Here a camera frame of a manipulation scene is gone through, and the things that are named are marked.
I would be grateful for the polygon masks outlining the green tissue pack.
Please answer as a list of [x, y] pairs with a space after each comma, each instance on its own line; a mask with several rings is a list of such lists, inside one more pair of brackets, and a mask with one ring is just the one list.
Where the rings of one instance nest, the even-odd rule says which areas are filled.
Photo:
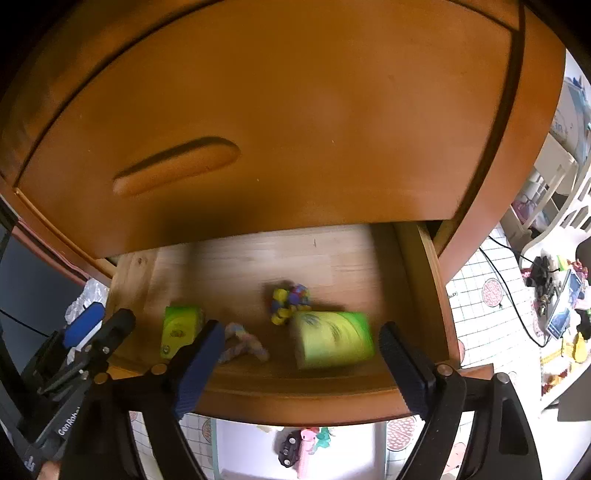
[[164, 311], [160, 357], [172, 359], [183, 346], [190, 345], [204, 324], [198, 306], [167, 306]]
[[303, 370], [354, 365], [375, 354], [369, 320], [361, 312], [297, 311], [290, 334]]

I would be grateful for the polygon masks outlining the black toy car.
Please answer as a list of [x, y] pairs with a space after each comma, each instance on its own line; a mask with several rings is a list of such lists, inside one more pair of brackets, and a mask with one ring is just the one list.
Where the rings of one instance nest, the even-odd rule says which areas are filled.
[[284, 468], [291, 468], [297, 464], [300, 459], [300, 448], [301, 448], [301, 431], [294, 430], [287, 434], [284, 438], [283, 443], [280, 444], [279, 458], [280, 465]]

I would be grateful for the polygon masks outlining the pink hair roller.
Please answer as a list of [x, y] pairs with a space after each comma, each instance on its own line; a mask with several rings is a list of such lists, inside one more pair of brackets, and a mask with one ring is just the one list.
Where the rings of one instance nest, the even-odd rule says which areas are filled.
[[301, 448], [300, 459], [297, 463], [297, 478], [304, 479], [305, 465], [307, 465], [308, 456], [311, 451], [315, 449], [315, 442], [317, 442], [318, 427], [304, 428], [301, 430]]

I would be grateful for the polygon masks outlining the colourful bead toy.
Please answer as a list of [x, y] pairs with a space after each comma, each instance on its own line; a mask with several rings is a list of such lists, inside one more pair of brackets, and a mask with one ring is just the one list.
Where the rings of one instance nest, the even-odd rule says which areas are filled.
[[290, 288], [273, 290], [270, 319], [274, 325], [280, 326], [287, 323], [287, 320], [293, 317], [294, 312], [310, 310], [310, 290], [304, 285], [297, 284], [290, 286]]

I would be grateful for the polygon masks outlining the green plastic figure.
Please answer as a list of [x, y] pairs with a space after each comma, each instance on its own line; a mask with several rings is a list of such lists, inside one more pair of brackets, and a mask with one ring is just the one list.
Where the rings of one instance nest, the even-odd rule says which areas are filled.
[[329, 430], [329, 427], [322, 427], [318, 430], [317, 434], [317, 442], [315, 442], [315, 447], [317, 448], [329, 448], [331, 445], [332, 433]]

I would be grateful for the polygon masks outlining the white teal-rimmed tray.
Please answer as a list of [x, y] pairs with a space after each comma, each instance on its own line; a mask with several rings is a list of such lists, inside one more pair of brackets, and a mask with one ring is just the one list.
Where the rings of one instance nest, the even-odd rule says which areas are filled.
[[384, 479], [386, 424], [290, 428], [217, 420], [217, 479]]

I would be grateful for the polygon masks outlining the clear plastic bag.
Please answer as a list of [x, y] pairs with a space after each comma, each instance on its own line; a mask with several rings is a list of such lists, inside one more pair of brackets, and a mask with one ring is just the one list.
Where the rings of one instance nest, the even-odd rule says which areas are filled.
[[109, 288], [98, 280], [89, 279], [82, 293], [68, 306], [64, 318], [67, 324], [71, 324], [92, 303], [100, 303], [106, 306]]

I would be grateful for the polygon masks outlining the fruit pattern tablecloth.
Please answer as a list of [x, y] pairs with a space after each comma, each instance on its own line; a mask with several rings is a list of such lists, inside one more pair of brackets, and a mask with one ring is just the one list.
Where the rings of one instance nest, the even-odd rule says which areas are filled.
[[[496, 226], [446, 289], [459, 339], [466, 348], [463, 365], [491, 363], [495, 371], [510, 376], [536, 447], [541, 449], [555, 425], [540, 412], [540, 353], [534, 343], [542, 337], [534, 326], [533, 296], [523, 283], [508, 246], [504, 230]], [[217, 479], [212, 439], [215, 421], [197, 414], [187, 414], [180, 421], [181, 432], [209, 479]], [[385, 424], [387, 448], [391, 436]], [[387, 448], [384, 479], [398, 476], [424, 425], [417, 416], [403, 418], [398, 424], [411, 430], [412, 435], [405, 449], [392, 452]]]

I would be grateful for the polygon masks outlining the yellow toy clutter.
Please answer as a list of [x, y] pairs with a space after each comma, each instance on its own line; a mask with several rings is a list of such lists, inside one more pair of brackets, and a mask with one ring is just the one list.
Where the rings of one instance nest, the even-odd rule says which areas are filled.
[[578, 332], [573, 339], [572, 358], [575, 363], [583, 364], [588, 358], [587, 344], [581, 332]]

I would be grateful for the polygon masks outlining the smartphone on stand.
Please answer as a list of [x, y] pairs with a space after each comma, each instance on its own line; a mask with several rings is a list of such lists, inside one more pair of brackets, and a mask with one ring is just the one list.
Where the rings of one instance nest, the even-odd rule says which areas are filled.
[[559, 339], [570, 326], [570, 313], [581, 295], [582, 280], [572, 269], [567, 271], [565, 280], [558, 290], [556, 301], [548, 311], [546, 332]]

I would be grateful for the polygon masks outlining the white magazine rack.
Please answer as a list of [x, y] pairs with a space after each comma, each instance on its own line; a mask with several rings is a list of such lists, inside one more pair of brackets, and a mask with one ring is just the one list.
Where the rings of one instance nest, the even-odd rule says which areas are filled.
[[549, 133], [501, 226], [523, 267], [544, 255], [573, 260], [590, 238], [590, 89], [583, 77], [564, 79]]

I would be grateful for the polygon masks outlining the wooden nightstand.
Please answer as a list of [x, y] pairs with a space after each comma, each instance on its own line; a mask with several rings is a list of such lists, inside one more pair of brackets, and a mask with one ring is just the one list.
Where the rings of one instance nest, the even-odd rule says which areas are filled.
[[5, 1], [1, 194], [159, 362], [194, 304], [270, 360], [218, 367], [197, 411], [273, 425], [403, 416], [380, 357], [301, 370], [274, 285], [396, 323], [460, 363], [445, 286], [503, 216], [558, 104], [566, 49], [522, 1]]

